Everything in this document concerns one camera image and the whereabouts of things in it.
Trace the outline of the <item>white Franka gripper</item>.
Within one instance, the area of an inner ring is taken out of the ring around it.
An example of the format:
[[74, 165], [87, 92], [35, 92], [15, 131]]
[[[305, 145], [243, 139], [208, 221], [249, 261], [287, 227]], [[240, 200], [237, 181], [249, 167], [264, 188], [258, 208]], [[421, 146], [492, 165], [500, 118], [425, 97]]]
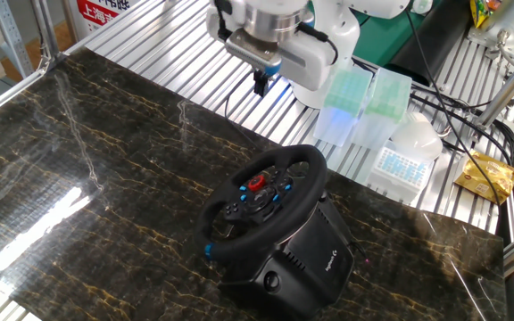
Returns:
[[342, 19], [341, 3], [210, 3], [206, 26], [229, 54], [253, 67], [253, 92], [264, 96], [274, 75], [320, 89], [339, 59]]

